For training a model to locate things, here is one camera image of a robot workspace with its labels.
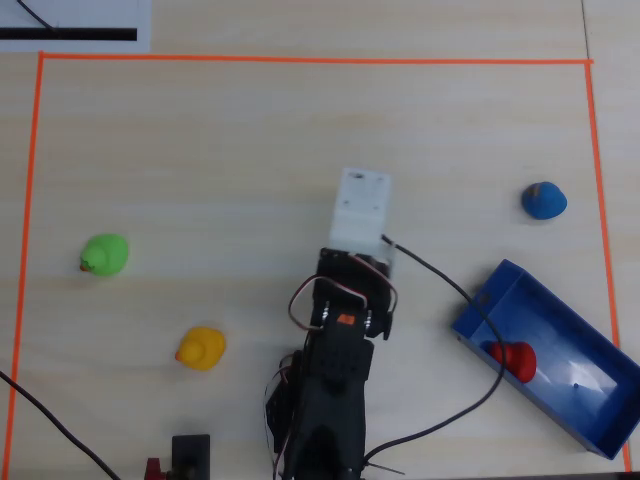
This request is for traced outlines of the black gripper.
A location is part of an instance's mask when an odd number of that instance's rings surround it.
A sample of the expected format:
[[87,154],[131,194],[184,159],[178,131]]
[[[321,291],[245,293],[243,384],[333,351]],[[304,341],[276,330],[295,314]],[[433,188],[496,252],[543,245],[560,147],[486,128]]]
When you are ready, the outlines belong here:
[[365,254],[322,248],[319,252],[318,274],[354,290],[392,288],[390,264]]

